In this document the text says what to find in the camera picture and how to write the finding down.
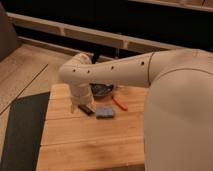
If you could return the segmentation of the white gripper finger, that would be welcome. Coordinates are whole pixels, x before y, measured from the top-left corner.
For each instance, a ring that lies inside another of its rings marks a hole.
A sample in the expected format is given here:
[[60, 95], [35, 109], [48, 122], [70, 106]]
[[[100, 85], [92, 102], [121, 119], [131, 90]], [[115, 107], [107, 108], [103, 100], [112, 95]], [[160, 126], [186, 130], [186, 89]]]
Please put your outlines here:
[[74, 108], [75, 108], [74, 105], [71, 104], [71, 105], [70, 105], [70, 111], [71, 111], [71, 113], [74, 113]]

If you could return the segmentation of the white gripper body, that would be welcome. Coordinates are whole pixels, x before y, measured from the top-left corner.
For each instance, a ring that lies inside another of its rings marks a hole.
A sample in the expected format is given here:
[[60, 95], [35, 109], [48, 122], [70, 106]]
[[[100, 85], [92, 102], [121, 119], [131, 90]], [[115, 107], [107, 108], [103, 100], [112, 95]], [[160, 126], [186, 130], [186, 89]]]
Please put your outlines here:
[[86, 105], [92, 102], [92, 92], [88, 84], [69, 85], [71, 100], [75, 105]]

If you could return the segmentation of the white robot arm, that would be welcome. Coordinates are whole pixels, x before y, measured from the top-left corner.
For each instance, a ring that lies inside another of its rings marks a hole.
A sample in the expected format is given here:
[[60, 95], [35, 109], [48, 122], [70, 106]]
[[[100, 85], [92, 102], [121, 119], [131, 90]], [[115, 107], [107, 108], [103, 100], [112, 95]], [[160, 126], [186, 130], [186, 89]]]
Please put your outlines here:
[[59, 73], [76, 105], [91, 101], [91, 83], [149, 89], [144, 106], [146, 171], [213, 171], [213, 53], [177, 49], [98, 64], [80, 53]]

